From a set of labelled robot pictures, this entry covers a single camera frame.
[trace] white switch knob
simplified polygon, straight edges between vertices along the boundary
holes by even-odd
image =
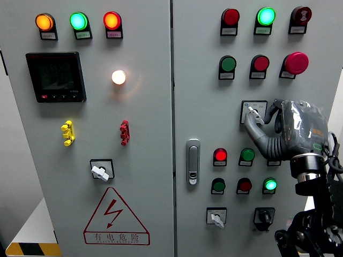
[[[98,168],[96,166],[93,166],[92,173],[96,177],[98,177],[98,178],[100,178],[100,179],[102,179],[103,181],[106,181],[106,182],[107,182],[107,180],[109,178],[109,175],[105,172],[104,168]]]
[[[218,215],[211,214],[211,219],[216,226],[220,227],[221,229],[224,228],[224,223],[220,220],[220,217]]]

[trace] yellow black striped tape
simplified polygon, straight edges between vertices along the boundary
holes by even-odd
[[[58,244],[12,243],[6,250],[7,256],[62,256]]]

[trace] warning sign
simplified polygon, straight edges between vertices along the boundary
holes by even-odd
[[[150,234],[113,188],[106,189],[84,231],[86,244],[150,245]]]

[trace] robotic arm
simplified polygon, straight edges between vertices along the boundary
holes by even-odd
[[[296,193],[314,197],[313,210],[298,213],[287,231],[275,233],[281,256],[299,257],[298,246],[310,257],[324,253],[343,257],[343,168],[334,135],[335,146],[329,153],[325,117],[308,102],[275,99],[263,122],[270,123],[277,114],[274,130],[280,136],[270,138],[257,126],[258,116],[250,111],[245,115],[244,127],[261,154],[269,161],[289,160],[291,175],[298,181]]]

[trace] red indicator light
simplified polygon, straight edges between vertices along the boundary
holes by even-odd
[[[227,158],[227,152],[224,148],[218,148],[214,151],[214,158],[216,158],[219,162],[224,161]]]
[[[240,185],[240,190],[243,192],[248,192],[252,188],[252,184],[250,182],[243,182]]]
[[[234,26],[240,20],[240,13],[236,9],[227,9],[222,18],[228,26]]]
[[[312,11],[308,7],[299,6],[293,10],[291,17],[297,25],[303,26],[310,21]]]
[[[265,71],[269,67],[269,59],[265,56],[260,56],[256,58],[253,66],[258,71]]]
[[[285,61],[285,69],[293,75],[303,73],[309,66],[309,58],[303,52],[290,54]]]
[[[116,12],[107,12],[103,16],[103,23],[105,27],[107,27],[108,29],[115,30],[120,27],[122,19],[120,15]]]

